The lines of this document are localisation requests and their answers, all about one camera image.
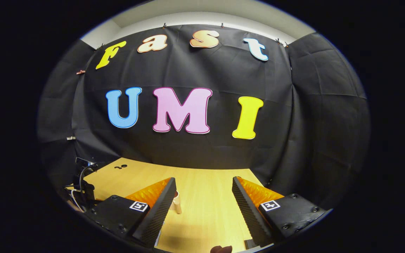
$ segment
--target black cable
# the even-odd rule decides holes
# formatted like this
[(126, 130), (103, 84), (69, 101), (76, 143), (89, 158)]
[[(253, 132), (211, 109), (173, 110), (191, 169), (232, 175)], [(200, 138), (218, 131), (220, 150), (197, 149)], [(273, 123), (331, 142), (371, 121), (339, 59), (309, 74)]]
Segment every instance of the black cable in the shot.
[(82, 197), (82, 200), (83, 200), (83, 202), (84, 202), (85, 205), (87, 205), (87, 200), (85, 199), (84, 191), (82, 190), (82, 176), (84, 175), (84, 172), (85, 172), (86, 169), (91, 169), (91, 166), (85, 167), (85, 168), (81, 171), (81, 175), (79, 176), (79, 189), (80, 189), (80, 191), (81, 191), (81, 197)]

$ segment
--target cable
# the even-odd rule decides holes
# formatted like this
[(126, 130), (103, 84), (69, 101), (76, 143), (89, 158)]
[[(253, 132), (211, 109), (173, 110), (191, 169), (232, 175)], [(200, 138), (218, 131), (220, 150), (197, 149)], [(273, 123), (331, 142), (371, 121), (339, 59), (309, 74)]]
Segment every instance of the cable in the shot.
[(92, 168), (91, 168), (91, 166), (87, 166), (87, 167), (85, 167), (85, 168), (81, 171), (81, 175), (79, 176), (79, 189), (80, 189), (80, 191), (81, 191), (81, 197), (82, 197), (82, 200), (84, 201), (84, 204), (85, 204), (85, 205), (87, 205), (87, 200), (85, 199), (84, 191), (83, 191), (83, 189), (82, 189), (82, 176), (84, 175), (84, 172), (85, 172), (85, 170), (87, 170), (87, 169), (90, 169), (90, 171), (93, 171)]
[(79, 206), (79, 203), (77, 203), (76, 199), (74, 198), (73, 192), (75, 192), (75, 191), (77, 191), (77, 190), (76, 190), (76, 189), (72, 189), (72, 190), (71, 190), (71, 197), (73, 198), (74, 203), (76, 203), (76, 205), (77, 205), (77, 207), (79, 208), (79, 210), (80, 210), (81, 212), (84, 212), (84, 211), (82, 211), (82, 208)]

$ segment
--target orange soft gripper pad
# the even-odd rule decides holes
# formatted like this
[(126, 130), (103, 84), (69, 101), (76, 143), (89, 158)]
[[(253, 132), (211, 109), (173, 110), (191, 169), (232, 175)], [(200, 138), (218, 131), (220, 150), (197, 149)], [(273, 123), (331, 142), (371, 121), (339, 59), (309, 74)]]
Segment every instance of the orange soft gripper pad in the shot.
[(283, 195), (277, 192), (274, 192), (270, 189), (266, 189), (265, 187), (260, 186), (258, 184), (254, 184), (253, 182), (245, 180), (239, 176), (237, 177), (237, 179), (241, 183), (243, 189), (245, 189), (246, 193), (248, 194), (249, 198), (252, 200), (252, 203), (256, 206), (257, 209), (259, 209), (259, 205), (261, 203), (265, 203), (271, 200), (277, 200), (280, 199), (281, 197), (284, 197)]
[(141, 189), (140, 191), (136, 191), (133, 194), (126, 196), (126, 199), (134, 200), (138, 202), (143, 202), (149, 205), (150, 208), (153, 208), (154, 203), (156, 203), (157, 199), (159, 198), (160, 194), (162, 193), (165, 186), (170, 181), (170, 177), (159, 181), (155, 184), (152, 184), (148, 187)]

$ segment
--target yellow letter i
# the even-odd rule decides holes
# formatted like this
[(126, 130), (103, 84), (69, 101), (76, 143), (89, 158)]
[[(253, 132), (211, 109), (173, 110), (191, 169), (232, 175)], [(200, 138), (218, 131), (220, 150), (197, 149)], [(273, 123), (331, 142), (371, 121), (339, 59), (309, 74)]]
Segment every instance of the yellow letter i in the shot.
[(254, 97), (239, 97), (238, 102), (242, 105), (240, 120), (237, 129), (232, 132), (232, 137), (238, 139), (254, 139), (254, 125), (256, 123), (257, 112), (263, 106), (263, 101)]

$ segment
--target pink letter m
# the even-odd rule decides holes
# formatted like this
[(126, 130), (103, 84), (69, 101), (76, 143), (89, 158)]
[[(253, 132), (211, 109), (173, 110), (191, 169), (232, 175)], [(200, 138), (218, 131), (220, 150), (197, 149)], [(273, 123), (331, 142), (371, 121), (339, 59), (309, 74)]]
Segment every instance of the pink letter m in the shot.
[(207, 102), (212, 91), (206, 88), (194, 88), (190, 91), (184, 104), (181, 105), (173, 88), (163, 87), (153, 91), (157, 97), (157, 122), (153, 125), (156, 132), (168, 132), (171, 127), (167, 124), (167, 115), (176, 131), (180, 131), (185, 119), (189, 117), (185, 131), (192, 134), (207, 134)]

